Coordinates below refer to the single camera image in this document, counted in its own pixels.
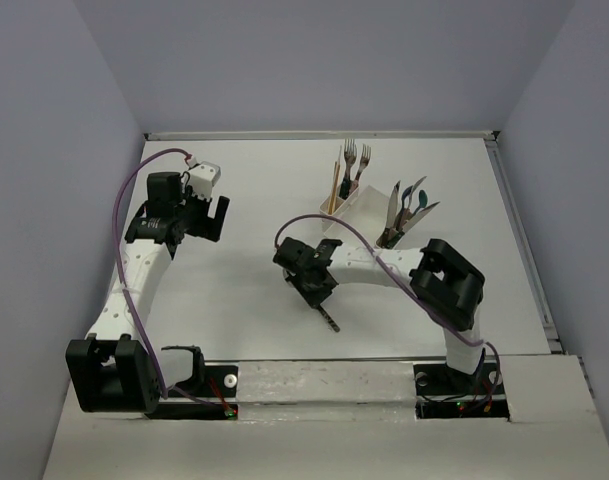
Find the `teal-handled fork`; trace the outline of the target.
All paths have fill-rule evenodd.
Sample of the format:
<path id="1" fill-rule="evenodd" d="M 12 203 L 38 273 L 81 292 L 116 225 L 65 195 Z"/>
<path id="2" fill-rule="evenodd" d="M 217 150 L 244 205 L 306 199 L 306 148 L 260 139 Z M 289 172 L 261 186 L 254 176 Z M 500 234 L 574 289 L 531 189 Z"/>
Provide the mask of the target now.
<path id="1" fill-rule="evenodd" d="M 363 145 L 362 153 L 359 161 L 359 166 L 355 178 L 352 180 L 350 193 L 353 193 L 359 186 L 361 176 L 368 167 L 371 160 L 371 147 L 367 144 Z"/>

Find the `pink-handled fork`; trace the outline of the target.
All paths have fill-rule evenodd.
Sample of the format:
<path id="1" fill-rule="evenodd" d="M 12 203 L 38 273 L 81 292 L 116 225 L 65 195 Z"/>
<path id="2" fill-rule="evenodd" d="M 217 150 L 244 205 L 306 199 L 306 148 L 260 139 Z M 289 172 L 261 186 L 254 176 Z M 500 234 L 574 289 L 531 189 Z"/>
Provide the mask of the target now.
<path id="1" fill-rule="evenodd" d="M 343 180 L 349 179 L 351 181 L 351 183 L 352 183 L 351 170 L 355 164 L 356 157 L 357 157 L 357 147 L 356 147 L 355 140 L 352 138 L 349 138 L 345 141 L 345 145 L 344 145 L 345 173 L 344 173 Z"/>

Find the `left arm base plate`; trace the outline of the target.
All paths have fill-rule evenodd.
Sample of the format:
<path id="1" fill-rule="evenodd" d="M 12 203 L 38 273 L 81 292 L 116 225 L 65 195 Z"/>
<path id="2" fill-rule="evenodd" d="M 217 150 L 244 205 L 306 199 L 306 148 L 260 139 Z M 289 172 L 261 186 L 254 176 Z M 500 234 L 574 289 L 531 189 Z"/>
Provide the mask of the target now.
<path id="1" fill-rule="evenodd" d="M 207 364 L 202 383 L 184 382 L 161 400 L 150 420 L 229 421 L 238 419 L 237 388 L 239 366 L 233 363 Z"/>

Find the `black-handled spoon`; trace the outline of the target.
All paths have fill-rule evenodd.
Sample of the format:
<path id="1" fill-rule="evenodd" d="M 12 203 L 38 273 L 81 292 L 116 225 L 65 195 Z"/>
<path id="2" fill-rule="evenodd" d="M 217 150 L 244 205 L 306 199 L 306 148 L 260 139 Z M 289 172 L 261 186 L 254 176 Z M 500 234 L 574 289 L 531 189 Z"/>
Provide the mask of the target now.
<path id="1" fill-rule="evenodd" d="M 292 283 L 292 275 L 288 271 L 284 270 L 283 276 L 284 276 L 285 281 L 289 285 L 294 287 L 294 284 Z M 339 333 L 341 331 L 339 325 L 335 322 L 335 320 L 330 316 L 330 314 L 322 306 L 315 307 L 315 310 L 321 315 L 321 317 L 324 319 L 328 328 L 331 331 L 333 331 L 334 333 Z"/>

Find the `teal plastic spoon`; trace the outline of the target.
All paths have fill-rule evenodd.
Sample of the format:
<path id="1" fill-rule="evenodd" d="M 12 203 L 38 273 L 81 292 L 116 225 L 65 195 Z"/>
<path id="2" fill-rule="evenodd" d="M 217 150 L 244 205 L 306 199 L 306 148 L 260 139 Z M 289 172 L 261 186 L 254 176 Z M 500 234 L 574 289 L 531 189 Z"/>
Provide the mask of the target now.
<path id="1" fill-rule="evenodd" d="M 415 216 L 421 213 L 428 205 L 428 194 L 425 190 L 420 189 L 417 195 L 417 205 L 409 210 L 407 222 L 410 222 Z"/>
<path id="2" fill-rule="evenodd" d="M 410 207 L 410 203 L 411 203 L 411 197 L 412 197 L 412 192 L 413 192 L 413 186 L 408 186 L 402 193 L 401 197 L 400 197 L 400 201 L 404 200 L 405 201 L 405 206 L 406 206 L 406 210 L 405 210 L 405 215 L 408 212 L 408 209 Z"/>

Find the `pink-handled knife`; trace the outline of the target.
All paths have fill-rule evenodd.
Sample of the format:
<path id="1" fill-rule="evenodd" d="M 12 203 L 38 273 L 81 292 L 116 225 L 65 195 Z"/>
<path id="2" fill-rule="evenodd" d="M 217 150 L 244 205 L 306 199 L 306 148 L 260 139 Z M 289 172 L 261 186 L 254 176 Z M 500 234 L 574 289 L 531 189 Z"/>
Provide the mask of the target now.
<path id="1" fill-rule="evenodd" d="M 400 192 L 400 184 L 398 181 L 390 194 L 388 207 L 387 207 L 387 218 L 385 227 L 382 233 L 381 246 L 386 247 L 392 238 L 393 234 L 396 231 L 396 218 L 398 214 L 398 201 L 399 201 L 399 192 Z"/>

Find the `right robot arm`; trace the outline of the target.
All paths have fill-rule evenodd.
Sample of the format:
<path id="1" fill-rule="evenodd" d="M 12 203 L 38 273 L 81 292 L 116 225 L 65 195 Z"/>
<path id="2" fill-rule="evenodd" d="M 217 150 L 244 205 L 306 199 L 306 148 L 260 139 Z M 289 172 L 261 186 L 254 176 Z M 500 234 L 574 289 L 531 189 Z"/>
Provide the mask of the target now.
<path id="1" fill-rule="evenodd" d="M 476 317 L 485 277 L 448 242 L 432 239 L 420 249 L 390 250 L 337 239 L 312 247 L 287 237 L 273 262 L 313 309 L 340 285 L 401 289 L 443 329 L 446 384 L 466 392 L 480 381 L 484 344 Z"/>

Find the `orange chopstick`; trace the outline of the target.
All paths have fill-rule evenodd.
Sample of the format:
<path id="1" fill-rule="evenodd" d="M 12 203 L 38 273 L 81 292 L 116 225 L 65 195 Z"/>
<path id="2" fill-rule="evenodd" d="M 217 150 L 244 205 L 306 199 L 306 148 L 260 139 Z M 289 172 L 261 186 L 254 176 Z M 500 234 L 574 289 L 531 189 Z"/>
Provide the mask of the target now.
<path id="1" fill-rule="evenodd" d="M 334 164 L 333 182 L 329 195 L 327 214 L 333 215 L 337 208 L 338 190 L 341 184 L 341 160 L 338 159 Z"/>
<path id="2" fill-rule="evenodd" d="M 340 165 L 338 163 L 335 163 L 333 180 L 332 180 L 332 185 L 331 185 L 331 192 L 330 192 L 329 199 L 327 202 L 327 214 L 328 215 L 332 215 L 335 210 L 339 171 L 340 171 Z"/>

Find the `black-handled fork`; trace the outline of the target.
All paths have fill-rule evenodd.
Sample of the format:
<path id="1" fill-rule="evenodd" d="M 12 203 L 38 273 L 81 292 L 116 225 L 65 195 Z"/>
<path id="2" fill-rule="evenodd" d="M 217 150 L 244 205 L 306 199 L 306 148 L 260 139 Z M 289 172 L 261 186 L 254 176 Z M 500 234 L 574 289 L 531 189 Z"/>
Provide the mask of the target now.
<path id="1" fill-rule="evenodd" d="M 349 179 L 344 179 L 340 186 L 339 197 L 343 200 L 346 200 L 350 195 L 351 181 Z"/>

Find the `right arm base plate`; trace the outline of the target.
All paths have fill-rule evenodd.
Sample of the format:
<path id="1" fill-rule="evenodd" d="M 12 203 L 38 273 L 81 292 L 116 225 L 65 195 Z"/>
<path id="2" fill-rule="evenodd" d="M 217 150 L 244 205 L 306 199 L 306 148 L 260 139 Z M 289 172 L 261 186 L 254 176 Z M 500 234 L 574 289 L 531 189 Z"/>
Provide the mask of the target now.
<path id="1" fill-rule="evenodd" d="M 416 416 L 420 420 L 510 419 L 508 402 L 495 362 L 466 375 L 445 363 L 413 366 Z"/>

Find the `teal-handled knife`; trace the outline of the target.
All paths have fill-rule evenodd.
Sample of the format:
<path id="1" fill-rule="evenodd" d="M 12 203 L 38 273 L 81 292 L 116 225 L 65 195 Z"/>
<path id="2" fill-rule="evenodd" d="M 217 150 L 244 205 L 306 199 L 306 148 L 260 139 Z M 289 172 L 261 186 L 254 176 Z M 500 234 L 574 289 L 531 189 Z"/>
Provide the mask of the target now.
<path id="1" fill-rule="evenodd" d="M 408 209 L 408 212 L 405 215 L 404 221 L 402 223 L 402 229 L 400 231 L 400 234 L 394 240 L 394 244 L 392 247 L 389 247 L 388 245 L 386 247 L 388 249 L 392 249 L 402 239 L 402 237 L 406 233 L 408 233 L 412 228 L 414 228 L 423 218 L 425 218 L 429 213 L 431 213 L 439 204 L 440 204 L 440 202 L 434 202 L 434 203 L 428 205 L 421 213 L 417 214 L 415 216 L 415 218 L 412 219 L 410 222 L 407 222 L 407 218 L 408 218 L 408 214 L 409 214 L 409 209 Z"/>

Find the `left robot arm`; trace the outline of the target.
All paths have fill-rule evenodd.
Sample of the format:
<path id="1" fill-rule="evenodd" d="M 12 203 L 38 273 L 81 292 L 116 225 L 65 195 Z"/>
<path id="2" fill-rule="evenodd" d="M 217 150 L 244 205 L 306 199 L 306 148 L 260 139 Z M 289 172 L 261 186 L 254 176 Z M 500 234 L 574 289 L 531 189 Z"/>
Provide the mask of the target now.
<path id="1" fill-rule="evenodd" d="M 144 327 L 161 280 L 185 237 L 219 240 L 229 200 L 214 199 L 221 176 L 204 163 L 183 173 L 151 173 L 146 200 L 118 241 L 117 277 L 104 307 L 65 359 L 85 412 L 153 412 L 164 393 L 193 395 L 206 381 L 194 345 L 154 349 Z"/>

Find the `black-handled knife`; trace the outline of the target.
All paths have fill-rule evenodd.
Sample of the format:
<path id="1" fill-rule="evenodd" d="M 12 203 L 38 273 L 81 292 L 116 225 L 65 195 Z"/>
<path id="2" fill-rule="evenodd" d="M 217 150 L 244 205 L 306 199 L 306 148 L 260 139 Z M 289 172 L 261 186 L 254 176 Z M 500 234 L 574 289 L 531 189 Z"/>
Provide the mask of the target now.
<path id="1" fill-rule="evenodd" d="M 393 227 L 390 230 L 390 235 L 389 235 L 389 239 L 388 239 L 388 246 L 389 247 L 393 246 L 394 240 L 400 234 L 400 231 L 401 231 L 401 228 L 402 228 L 403 219 L 404 219 L 404 215 L 405 215 L 405 210 L 406 210 L 405 201 L 401 200 L 400 201 L 399 210 L 396 213 L 396 216 L 394 218 Z"/>

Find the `white chopstick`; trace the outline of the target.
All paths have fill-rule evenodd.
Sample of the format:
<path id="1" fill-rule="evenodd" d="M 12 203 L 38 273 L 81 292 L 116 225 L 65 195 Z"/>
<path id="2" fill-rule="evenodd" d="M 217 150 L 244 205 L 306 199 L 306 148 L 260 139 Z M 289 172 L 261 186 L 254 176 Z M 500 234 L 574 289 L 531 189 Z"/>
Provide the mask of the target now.
<path id="1" fill-rule="evenodd" d="M 332 215 L 336 210 L 336 203 L 337 203 L 337 198 L 338 198 L 338 188 L 339 188 L 339 184 L 340 184 L 342 158 L 343 158 L 343 148 L 339 147 L 338 157 L 334 163 L 332 188 L 331 188 L 331 193 L 330 193 L 329 202 L 328 202 L 327 213 L 329 215 Z"/>

